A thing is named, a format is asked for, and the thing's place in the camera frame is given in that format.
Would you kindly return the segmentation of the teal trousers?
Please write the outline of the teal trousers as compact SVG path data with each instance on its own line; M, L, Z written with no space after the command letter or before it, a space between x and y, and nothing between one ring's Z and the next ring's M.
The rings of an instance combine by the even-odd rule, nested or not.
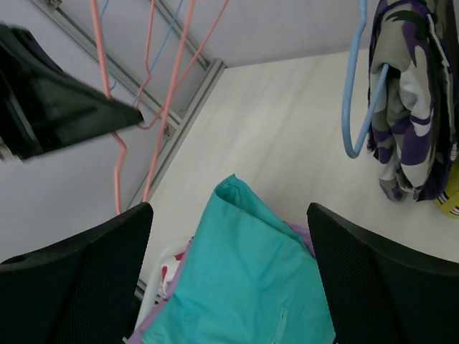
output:
M336 338L308 247L236 176L213 190L178 288L185 343Z

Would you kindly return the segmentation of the white plastic basket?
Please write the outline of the white plastic basket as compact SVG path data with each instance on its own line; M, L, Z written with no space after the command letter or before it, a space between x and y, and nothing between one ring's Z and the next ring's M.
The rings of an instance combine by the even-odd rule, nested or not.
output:
M184 257L180 262L179 268L177 269L176 277L174 278L175 283L173 283L171 286L171 291L173 292L175 287L177 286L181 271L183 270L183 265L189 253L189 248L191 246L193 238L194 237L179 239L170 244L167 248L165 248L165 250L162 251L146 285L146 291L144 292L141 307L138 312L136 326L132 336L130 336L130 338L128 339L129 343L143 342L142 335L150 327L150 325L157 318L157 316L163 310L164 306L167 303L167 300L165 300L164 298L161 298L157 304L155 303L156 296L158 295L158 292L160 290L160 282L162 281L162 264L165 263L167 259L170 259L179 253L184 253Z

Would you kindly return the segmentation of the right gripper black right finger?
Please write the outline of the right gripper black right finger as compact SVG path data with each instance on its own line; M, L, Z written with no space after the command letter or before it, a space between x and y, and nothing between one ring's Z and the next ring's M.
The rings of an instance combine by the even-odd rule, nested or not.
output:
M457 343L458 264L307 210L336 343Z

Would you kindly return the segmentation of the pink wire hanger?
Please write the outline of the pink wire hanger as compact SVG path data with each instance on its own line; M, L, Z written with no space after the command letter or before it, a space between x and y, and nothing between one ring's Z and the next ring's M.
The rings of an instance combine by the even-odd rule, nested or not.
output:
M115 124L110 124L109 120L116 119L116 102L111 97L110 85L109 85L109 76L108 68L105 58L104 42L103 42L103 30L100 23L100 13L98 10L98 2L96 0L90 0L90 7L93 18L93 27L95 32L95 42L98 52L98 62L100 66L100 73L103 81L103 93L106 97L106 100L103 101L105 109L107 110L107 115L105 122L108 124L109 129L114 129ZM113 180L114 180L114 200L115 200L115 210L117 215L123 212L122 203L121 203L121 194L120 194L120 173L127 156L127 146L122 138L115 131L111 131L110 134L115 139L120 148L120 155L114 166L113 170Z

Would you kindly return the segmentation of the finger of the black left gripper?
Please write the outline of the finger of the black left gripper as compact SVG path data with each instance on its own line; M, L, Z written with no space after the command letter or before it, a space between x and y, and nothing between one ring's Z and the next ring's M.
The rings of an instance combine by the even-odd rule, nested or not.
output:
M62 70L26 29L1 25L1 159L27 160L142 122L119 100L105 122L105 95Z

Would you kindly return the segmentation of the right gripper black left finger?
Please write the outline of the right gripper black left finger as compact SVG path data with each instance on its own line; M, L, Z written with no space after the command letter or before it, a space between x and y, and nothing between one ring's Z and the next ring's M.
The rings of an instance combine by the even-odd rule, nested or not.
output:
M2 343L122 343L153 209L1 263Z

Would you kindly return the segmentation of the lilac purple trousers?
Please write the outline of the lilac purple trousers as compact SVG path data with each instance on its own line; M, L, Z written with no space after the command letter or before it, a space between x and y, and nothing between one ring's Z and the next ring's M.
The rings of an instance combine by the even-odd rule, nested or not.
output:
M156 296L155 303L157 304L161 298L164 298L164 296L162 295L160 287L158 295ZM185 338L185 334L181 330L183 321L180 319L181 316L178 314L178 312L175 311L175 309L178 307L178 304L179 288L177 285L173 295L167 300L167 303L164 306L163 310L159 313L157 318L153 321L150 327L142 335L142 343L185 343L187 341L187 339Z

